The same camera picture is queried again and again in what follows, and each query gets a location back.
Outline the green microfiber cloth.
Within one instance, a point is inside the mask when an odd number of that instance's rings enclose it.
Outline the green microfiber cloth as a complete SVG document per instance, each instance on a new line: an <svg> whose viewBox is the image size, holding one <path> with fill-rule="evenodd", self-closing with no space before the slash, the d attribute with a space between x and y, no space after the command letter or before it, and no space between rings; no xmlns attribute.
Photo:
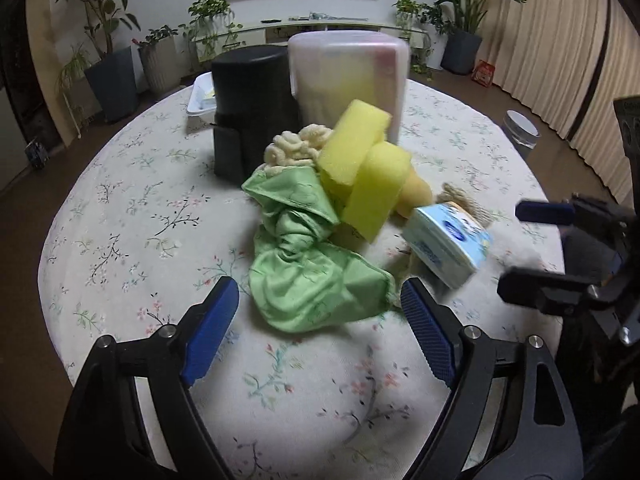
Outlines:
<svg viewBox="0 0 640 480"><path fill-rule="evenodd" d="M242 184L260 207L248 282L275 330L301 334L373 318L397 298L392 274L334 245L338 217L310 167L256 170Z"/></svg>

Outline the beige woven rope coaster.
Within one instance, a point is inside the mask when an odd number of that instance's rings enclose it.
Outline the beige woven rope coaster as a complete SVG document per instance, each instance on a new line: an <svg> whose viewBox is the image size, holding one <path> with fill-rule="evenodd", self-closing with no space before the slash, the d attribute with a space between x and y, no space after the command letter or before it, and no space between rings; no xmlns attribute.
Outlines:
<svg viewBox="0 0 640 480"><path fill-rule="evenodd" d="M481 226L488 229L494 221L490 212L484 208L463 188L445 182L436 196L437 203L455 203L470 214Z"/></svg>

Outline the blue cartoon tissue pack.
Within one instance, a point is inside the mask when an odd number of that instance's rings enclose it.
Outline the blue cartoon tissue pack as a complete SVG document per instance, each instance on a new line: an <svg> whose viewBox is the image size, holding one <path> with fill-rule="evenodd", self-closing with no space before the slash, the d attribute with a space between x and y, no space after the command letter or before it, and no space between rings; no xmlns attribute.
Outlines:
<svg viewBox="0 0 640 480"><path fill-rule="evenodd" d="M477 272L491 245L484 226L453 202L416 208L402 237L450 289L462 287Z"/></svg>

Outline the tan peanut-shaped sponge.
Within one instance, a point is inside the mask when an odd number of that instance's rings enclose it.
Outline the tan peanut-shaped sponge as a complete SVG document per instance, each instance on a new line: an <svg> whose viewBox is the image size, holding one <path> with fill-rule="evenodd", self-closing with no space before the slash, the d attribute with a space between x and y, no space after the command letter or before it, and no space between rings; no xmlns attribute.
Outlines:
<svg viewBox="0 0 640 480"><path fill-rule="evenodd" d="M405 219L409 219L416 208L431 206L434 197L431 187L416 170L411 169L408 178L398 196L395 211Z"/></svg>

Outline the yellow thick sponge block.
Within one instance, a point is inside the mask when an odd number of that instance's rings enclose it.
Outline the yellow thick sponge block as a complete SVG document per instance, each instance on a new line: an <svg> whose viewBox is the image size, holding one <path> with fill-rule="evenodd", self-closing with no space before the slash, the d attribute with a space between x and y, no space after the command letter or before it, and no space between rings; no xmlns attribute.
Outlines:
<svg viewBox="0 0 640 480"><path fill-rule="evenodd" d="M372 146L356 175L342 220L373 242L393 211L411 169L411 155L390 142Z"/></svg>

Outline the cream chenille noodle mitt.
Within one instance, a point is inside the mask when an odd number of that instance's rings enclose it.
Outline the cream chenille noodle mitt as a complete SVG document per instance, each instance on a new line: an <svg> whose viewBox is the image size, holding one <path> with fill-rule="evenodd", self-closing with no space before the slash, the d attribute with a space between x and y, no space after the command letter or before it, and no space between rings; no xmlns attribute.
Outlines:
<svg viewBox="0 0 640 480"><path fill-rule="evenodd" d="M274 136L266 147L262 169L268 174L278 174L291 167L316 168L332 134L332 129L317 124L310 124L298 133L283 131Z"/></svg>

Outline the yellow rectangular sponge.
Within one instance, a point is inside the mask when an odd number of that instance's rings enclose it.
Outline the yellow rectangular sponge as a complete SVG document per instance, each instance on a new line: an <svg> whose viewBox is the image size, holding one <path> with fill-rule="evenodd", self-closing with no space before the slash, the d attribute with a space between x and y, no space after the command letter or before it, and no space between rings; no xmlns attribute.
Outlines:
<svg viewBox="0 0 640 480"><path fill-rule="evenodd" d="M317 166L326 192L345 203L367 152L386 139L392 115L371 104L353 100L320 152Z"/></svg>

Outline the grey cylindrical trash can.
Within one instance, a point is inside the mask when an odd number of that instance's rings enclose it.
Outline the grey cylindrical trash can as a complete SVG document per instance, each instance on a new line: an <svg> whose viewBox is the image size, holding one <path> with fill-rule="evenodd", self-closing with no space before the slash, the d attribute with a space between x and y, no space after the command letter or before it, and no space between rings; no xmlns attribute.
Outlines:
<svg viewBox="0 0 640 480"><path fill-rule="evenodd" d="M524 160L536 148L540 139L540 134L535 125L516 110L506 111L502 130Z"/></svg>

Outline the floral white tablecloth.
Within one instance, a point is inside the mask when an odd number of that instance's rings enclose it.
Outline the floral white tablecloth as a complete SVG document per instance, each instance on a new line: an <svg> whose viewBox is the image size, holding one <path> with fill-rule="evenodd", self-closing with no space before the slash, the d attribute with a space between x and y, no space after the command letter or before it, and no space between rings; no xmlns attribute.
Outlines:
<svg viewBox="0 0 640 480"><path fill-rule="evenodd" d="M207 375L192 390L216 447L240 479L399 479L446 401L397 308L331 325L325 292L345 287L333 264L265 246L262 210L216 178L213 133L186 116L180 91L126 125L80 175L56 214L38 269L42 313L68 377L93 343L151 335L178 321L224 276L238 313ZM432 188L449 183L488 211L490 244L477 271L448 289L410 252L402 223L373 243L348 226L336 244L397 281L416 275L465 325L497 339L537 334L550 346L561 322L505 304L512 264L559 271L559 233L518 222L516 204L544 193L486 116L410 82L400 146Z"/></svg>

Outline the red gift bag on floor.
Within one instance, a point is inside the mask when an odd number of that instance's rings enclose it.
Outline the red gift bag on floor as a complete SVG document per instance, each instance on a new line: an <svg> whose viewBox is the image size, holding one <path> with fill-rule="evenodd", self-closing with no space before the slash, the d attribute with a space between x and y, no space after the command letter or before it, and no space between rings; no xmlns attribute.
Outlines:
<svg viewBox="0 0 640 480"><path fill-rule="evenodd" d="M480 60L472 73L472 81L484 88L489 88L494 81L496 66L487 61Z"/></svg>

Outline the beige pleated curtain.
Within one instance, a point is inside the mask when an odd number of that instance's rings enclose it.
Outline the beige pleated curtain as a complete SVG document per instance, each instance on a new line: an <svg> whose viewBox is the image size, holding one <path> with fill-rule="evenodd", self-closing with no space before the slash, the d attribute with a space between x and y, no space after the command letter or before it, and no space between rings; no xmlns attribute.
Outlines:
<svg viewBox="0 0 640 480"><path fill-rule="evenodd" d="M618 0L488 0L478 56L495 84L539 116L632 205L614 101L639 92L639 35Z"/></svg>

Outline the large-leaf plant in dark pot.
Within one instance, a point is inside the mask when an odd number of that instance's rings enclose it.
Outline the large-leaf plant in dark pot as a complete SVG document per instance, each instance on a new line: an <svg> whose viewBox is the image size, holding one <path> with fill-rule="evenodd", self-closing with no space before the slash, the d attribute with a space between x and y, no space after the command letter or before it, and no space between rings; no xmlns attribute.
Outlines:
<svg viewBox="0 0 640 480"><path fill-rule="evenodd" d="M526 0L511 0L525 4ZM448 36L442 68L455 75L472 73L482 44L478 33L488 13L489 0L437 0L434 9L439 10L442 24Z"/></svg>

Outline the black cylindrical container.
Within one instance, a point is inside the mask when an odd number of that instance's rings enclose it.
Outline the black cylindrical container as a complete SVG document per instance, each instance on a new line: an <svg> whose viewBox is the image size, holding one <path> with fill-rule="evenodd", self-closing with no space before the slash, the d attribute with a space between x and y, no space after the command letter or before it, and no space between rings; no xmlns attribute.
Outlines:
<svg viewBox="0 0 640 480"><path fill-rule="evenodd" d="M210 63L210 73L216 96L214 173L240 186L264 162L274 136L302 128L288 48L262 44L224 52Z"/></svg>

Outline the white plastic ribbed tray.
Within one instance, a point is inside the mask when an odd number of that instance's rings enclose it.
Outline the white plastic ribbed tray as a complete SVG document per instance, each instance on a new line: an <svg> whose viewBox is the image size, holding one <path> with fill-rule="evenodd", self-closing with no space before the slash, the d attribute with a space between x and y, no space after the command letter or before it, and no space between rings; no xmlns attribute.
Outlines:
<svg viewBox="0 0 640 480"><path fill-rule="evenodd" d="M211 73L197 76L192 84L192 91L186 114L191 117L204 117L214 114L216 110L216 94Z"/></svg>

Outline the small trailing plant right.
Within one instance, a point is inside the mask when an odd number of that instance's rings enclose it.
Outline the small trailing plant right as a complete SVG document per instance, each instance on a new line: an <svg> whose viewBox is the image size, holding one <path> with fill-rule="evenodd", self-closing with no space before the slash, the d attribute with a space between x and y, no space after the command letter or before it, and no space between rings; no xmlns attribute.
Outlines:
<svg viewBox="0 0 640 480"><path fill-rule="evenodd" d="M411 73L432 80L440 69L450 33L450 21L440 4L396 0L393 4L399 37L409 45Z"/></svg>

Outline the blue patterned bag on floor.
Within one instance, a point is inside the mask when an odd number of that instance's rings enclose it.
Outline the blue patterned bag on floor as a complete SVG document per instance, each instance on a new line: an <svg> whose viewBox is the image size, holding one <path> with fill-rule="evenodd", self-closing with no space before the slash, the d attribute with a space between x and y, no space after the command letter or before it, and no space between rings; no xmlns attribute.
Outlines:
<svg viewBox="0 0 640 480"><path fill-rule="evenodd" d="M29 144L25 146L25 154L35 171L43 170L49 160L49 155L44 146L37 140L31 140Z"/></svg>

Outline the translucent plastic storage container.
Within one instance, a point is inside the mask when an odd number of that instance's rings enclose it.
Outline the translucent plastic storage container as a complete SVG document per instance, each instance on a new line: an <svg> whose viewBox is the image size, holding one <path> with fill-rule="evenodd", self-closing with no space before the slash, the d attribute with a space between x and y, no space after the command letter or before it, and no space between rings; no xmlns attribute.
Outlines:
<svg viewBox="0 0 640 480"><path fill-rule="evenodd" d="M303 122L333 127L353 100L385 110L388 142L399 142L409 73L405 40L370 30L301 32L288 40L294 96Z"/></svg>

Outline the tall plant in dark pot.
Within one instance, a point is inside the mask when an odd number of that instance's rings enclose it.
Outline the tall plant in dark pot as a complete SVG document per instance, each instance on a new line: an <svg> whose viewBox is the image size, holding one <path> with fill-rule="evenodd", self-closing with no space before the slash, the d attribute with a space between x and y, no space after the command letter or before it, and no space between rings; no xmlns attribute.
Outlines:
<svg viewBox="0 0 640 480"><path fill-rule="evenodd" d="M138 19L128 9L129 0L75 1L84 9L84 32L98 55L98 60L84 69L84 75L105 120L117 122L134 112L138 96L131 49L116 47L114 36L120 26L138 29Z"/></svg>

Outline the plant in ribbed grey pot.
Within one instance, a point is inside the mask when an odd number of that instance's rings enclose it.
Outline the plant in ribbed grey pot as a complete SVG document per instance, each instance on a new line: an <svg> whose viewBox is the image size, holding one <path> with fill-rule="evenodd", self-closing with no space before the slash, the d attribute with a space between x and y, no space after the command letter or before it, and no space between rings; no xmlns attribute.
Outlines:
<svg viewBox="0 0 640 480"><path fill-rule="evenodd" d="M163 25L150 29L143 40L132 40L138 48L146 82L158 98L180 86L180 67L174 40L177 35L177 29Z"/></svg>

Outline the white low TV console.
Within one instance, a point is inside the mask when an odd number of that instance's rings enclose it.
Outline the white low TV console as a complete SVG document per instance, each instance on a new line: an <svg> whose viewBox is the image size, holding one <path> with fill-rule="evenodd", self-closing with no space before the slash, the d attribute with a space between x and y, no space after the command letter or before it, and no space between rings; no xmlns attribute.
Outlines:
<svg viewBox="0 0 640 480"><path fill-rule="evenodd" d="M368 30L369 32L382 32L388 36L399 37L399 28L396 24L370 22L364 18L353 20L338 20L337 18L296 18L296 20L265 20L257 23L242 24L240 39L245 46L259 46L260 44L276 44L285 46L293 36L302 32L318 32L321 30Z"/></svg>

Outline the trailing pothos on stand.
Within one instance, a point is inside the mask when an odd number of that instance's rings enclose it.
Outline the trailing pothos on stand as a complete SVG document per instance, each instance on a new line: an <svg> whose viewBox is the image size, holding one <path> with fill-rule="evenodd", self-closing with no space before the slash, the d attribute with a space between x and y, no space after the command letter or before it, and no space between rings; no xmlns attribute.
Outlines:
<svg viewBox="0 0 640 480"><path fill-rule="evenodd" d="M188 7L189 21L178 29L190 53L200 63L221 53L245 46L240 39L243 25L235 21L228 0L195 0Z"/></svg>

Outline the spider plant on white stand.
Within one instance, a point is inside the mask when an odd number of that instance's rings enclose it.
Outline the spider plant on white stand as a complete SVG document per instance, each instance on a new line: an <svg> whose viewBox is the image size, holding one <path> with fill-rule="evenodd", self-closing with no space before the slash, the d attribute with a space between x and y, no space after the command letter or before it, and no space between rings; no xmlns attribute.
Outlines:
<svg viewBox="0 0 640 480"><path fill-rule="evenodd" d="M72 54L62 65L56 85L62 94L77 137L80 139L85 128L90 124L96 107L85 77L85 70L90 67L88 52L83 44L75 44L70 50Z"/></svg>

